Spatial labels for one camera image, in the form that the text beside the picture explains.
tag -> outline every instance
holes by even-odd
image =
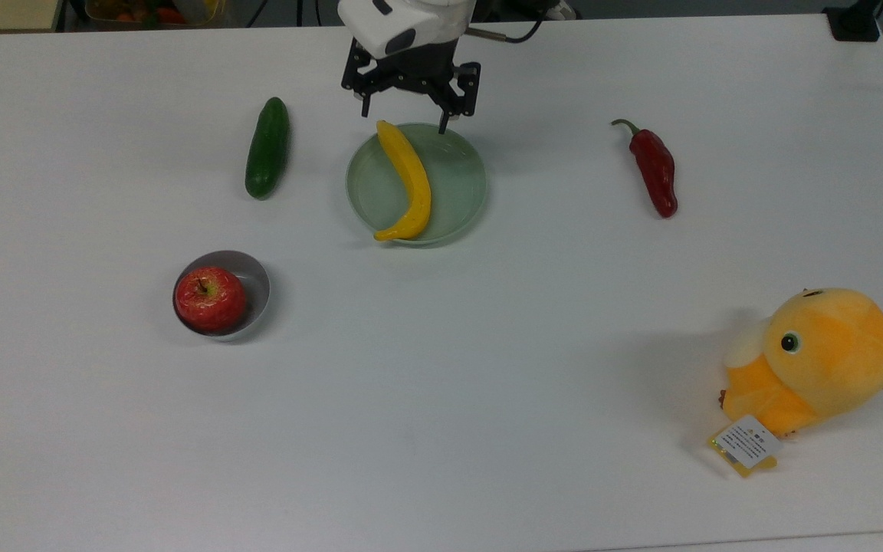
[[[781,450],[782,441],[756,417],[748,415],[711,437],[708,445],[742,478],[747,478],[756,469],[775,468],[778,462],[773,454]]]

cucumber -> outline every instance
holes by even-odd
[[[248,151],[245,188],[252,198],[265,199],[274,191],[288,162],[291,123],[280,98],[269,99],[258,115],[257,129]]]

apple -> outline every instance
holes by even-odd
[[[176,285],[176,312],[201,332],[223,332],[245,317],[248,296],[241,280],[219,266],[203,266]]]

banana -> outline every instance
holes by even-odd
[[[386,121],[377,122],[377,137],[383,151],[407,189],[407,212],[392,227],[374,234],[378,242],[407,240],[421,234],[428,226],[432,212],[432,189],[428,186],[428,174],[410,141],[397,126]]]

cable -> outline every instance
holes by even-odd
[[[248,21],[248,28],[251,28],[251,26],[254,25],[254,22],[257,21],[257,17],[261,14],[267,4],[268,0],[261,0],[261,4],[260,6],[258,6],[257,11],[255,11],[254,15],[251,16],[251,21]]]
[[[537,29],[540,28],[540,23],[543,21],[544,18],[547,17],[547,12],[549,12],[549,11],[550,11],[550,8],[547,10],[543,10],[542,13],[540,13],[539,20],[536,20],[533,23],[533,27],[530,28],[530,30],[525,35],[520,36],[519,38],[515,38],[514,36],[506,36],[505,34],[502,34],[502,32],[484,31],[484,29],[474,28],[474,27],[466,28],[465,34],[467,34],[469,36],[478,36],[478,38],[487,38],[487,39],[490,39],[490,41],[509,42],[510,44],[519,44],[520,42],[528,41],[530,36],[533,36],[533,34],[535,34],[535,32],[537,32]]]
[[[537,18],[537,21],[535,21],[533,23],[533,27],[530,28],[530,30],[527,31],[527,33],[525,35],[520,36],[519,38],[515,38],[514,36],[507,36],[506,42],[509,42],[510,44],[519,44],[520,42],[529,41],[530,36],[533,36],[533,34],[536,34],[537,29],[540,28],[540,24],[542,24],[543,20],[545,18],[547,18],[547,12],[549,12],[549,11],[550,11],[550,7],[547,8],[546,10],[541,11],[540,17]]]

